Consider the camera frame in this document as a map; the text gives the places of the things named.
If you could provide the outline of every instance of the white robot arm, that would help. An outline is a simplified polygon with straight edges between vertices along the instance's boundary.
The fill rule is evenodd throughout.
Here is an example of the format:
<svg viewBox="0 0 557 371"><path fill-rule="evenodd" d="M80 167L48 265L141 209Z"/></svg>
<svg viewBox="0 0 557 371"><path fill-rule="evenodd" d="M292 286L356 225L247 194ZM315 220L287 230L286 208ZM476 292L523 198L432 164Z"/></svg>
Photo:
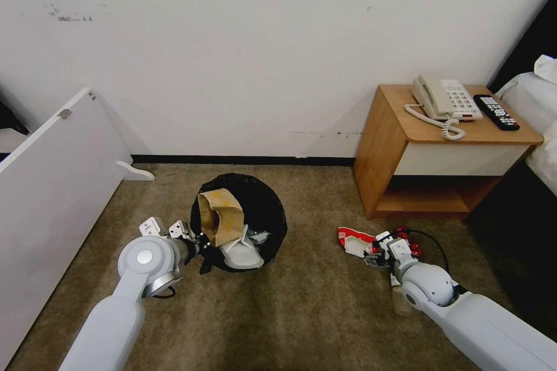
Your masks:
<svg viewBox="0 0 557 371"><path fill-rule="evenodd" d="M121 370L143 324L142 300L179 281L200 242L182 222L166 231L160 220L140 226L142 237L118 259L121 279L114 293L91 311L60 371ZM377 242L402 283L403 295L485 371L557 371L557 344L487 297L473 294L441 267L412 258L405 239L389 232Z"/></svg>
<svg viewBox="0 0 557 371"><path fill-rule="evenodd" d="M485 371L556 371L557 344L494 301L473 294L441 267L412 258L405 239L377 236L392 257L408 302L424 312L449 340Z"/></svg>
<svg viewBox="0 0 557 371"><path fill-rule="evenodd" d="M114 293L93 308L59 371L121 370L143 325L143 299L181 280L183 267L202 245L181 221L168 231L160 219L150 217L139 229L142 236L118 258L120 281Z"/></svg>

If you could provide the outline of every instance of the brown carpet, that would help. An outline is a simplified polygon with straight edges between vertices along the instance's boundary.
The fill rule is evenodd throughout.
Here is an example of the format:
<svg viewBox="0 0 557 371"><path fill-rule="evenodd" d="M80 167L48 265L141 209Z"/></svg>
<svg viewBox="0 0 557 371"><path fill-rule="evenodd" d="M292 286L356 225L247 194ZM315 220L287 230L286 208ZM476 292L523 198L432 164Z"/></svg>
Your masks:
<svg viewBox="0 0 557 371"><path fill-rule="evenodd" d="M138 225L160 216L189 220L202 183L251 174L282 200L288 234L261 270L198 274L189 266L169 300L145 302L146 319L126 370L473 370L427 317L397 317L385 271L344 253L336 228L377 234L403 224L368 221L350 168L140 165L152 183L123 182L37 319L9 370L54 370L93 306L113 291L122 248ZM456 220L407 220L438 237L453 277L513 310L467 226ZM441 258L417 239L425 261Z"/></svg>

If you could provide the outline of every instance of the white telephone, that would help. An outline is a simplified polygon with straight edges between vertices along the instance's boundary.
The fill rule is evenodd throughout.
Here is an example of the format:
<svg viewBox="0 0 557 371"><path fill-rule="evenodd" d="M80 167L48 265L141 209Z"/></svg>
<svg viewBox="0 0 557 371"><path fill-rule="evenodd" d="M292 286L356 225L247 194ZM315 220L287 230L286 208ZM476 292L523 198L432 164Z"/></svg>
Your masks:
<svg viewBox="0 0 557 371"><path fill-rule="evenodd" d="M419 75L412 85L412 94L419 104L406 104L404 109L412 116L442 129L447 140L462 139L466 132L455 128L459 120L474 120L483 117L472 97L457 80L437 79ZM412 107L423 107L424 116Z"/></svg>

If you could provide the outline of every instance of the black cable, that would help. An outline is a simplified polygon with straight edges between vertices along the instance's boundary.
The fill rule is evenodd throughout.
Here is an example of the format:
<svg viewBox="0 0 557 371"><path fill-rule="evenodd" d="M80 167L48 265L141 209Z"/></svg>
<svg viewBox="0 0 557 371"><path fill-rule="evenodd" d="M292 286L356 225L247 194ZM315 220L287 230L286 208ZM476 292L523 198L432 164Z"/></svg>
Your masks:
<svg viewBox="0 0 557 371"><path fill-rule="evenodd" d="M164 296L161 296L160 294L155 294L153 296L153 298L154 299L171 299L174 296L176 296L176 290L174 289L174 287L168 286L167 288L171 291L171 294L165 294Z"/></svg>
<svg viewBox="0 0 557 371"><path fill-rule="evenodd" d="M433 243L435 243L435 245L437 245L437 248L439 248L439 252L443 256L443 261L445 263L445 271L447 271L447 273L449 274L449 260L447 259L447 255L445 254L445 251L443 250L443 247L441 246L441 244L439 243L439 241L437 239L435 239L430 234L427 234L426 232L417 231L417 230L414 230L414 229L406 229L403 232L411 233L411 234L415 233L417 235L423 235L423 236L431 239L433 241Z"/></svg>

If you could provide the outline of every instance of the white drawer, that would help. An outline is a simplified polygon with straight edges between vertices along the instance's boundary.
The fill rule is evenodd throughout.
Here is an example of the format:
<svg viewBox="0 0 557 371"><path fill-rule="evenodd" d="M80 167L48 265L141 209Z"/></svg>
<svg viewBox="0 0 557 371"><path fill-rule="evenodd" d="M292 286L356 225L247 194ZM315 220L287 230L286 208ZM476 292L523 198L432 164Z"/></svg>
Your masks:
<svg viewBox="0 0 557 371"><path fill-rule="evenodd" d="M409 143L395 175L502 176L528 145Z"/></svg>

